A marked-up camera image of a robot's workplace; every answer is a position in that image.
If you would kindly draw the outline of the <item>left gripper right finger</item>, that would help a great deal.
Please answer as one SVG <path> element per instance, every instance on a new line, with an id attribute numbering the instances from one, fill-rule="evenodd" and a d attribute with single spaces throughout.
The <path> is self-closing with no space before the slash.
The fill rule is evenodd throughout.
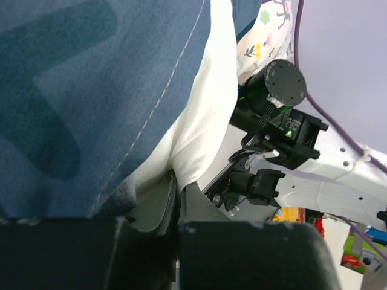
<path id="1" fill-rule="evenodd" d="M 232 221 L 200 191 L 181 195 L 181 289 L 339 289 L 330 252 L 311 225 Z"/>

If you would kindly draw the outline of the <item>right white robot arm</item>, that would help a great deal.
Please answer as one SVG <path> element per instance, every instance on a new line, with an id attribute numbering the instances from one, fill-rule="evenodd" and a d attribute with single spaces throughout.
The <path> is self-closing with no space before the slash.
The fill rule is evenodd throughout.
<path id="1" fill-rule="evenodd" d="M 300 70 L 271 61 L 238 88 L 230 124 L 245 132 L 241 149 L 204 189 L 218 207 L 301 207 L 386 230 L 386 174 L 373 150 L 356 152 L 322 120 L 296 109 L 306 97 Z"/>

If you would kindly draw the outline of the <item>white pillow insert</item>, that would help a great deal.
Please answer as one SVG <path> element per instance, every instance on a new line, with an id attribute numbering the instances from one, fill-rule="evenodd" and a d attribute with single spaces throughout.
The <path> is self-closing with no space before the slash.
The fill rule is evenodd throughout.
<path id="1" fill-rule="evenodd" d="M 185 109 L 150 157 L 129 177 L 144 191 L 169 169 L 179 189 L 208 169 L 226 134 L 237 99 L 237 44 L 231 1 L 211 1 L 211 29 Z"/>

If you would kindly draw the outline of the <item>blue cartoon print pillowcase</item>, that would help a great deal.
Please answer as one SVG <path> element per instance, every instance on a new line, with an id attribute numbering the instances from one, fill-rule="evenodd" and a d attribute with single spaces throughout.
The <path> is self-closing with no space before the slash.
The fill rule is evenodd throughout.
<path id="1" fill-rule="evenodd" d="M 185 109 L 211 1 L 1 2 L 1 216 L 91 217 Z M 261 1 L 231 1 L 236 44 Z"/>

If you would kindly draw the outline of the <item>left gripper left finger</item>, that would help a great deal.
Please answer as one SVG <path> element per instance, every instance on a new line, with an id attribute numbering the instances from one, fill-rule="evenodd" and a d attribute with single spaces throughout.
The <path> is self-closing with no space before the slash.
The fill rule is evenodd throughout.
<path id="1" fill-rule="evenodd" d="M 176 281 L 177 179 L 168 171 L 151 195 L 127 216 L 120 267 L 121 289 L 171 289 Z"/>

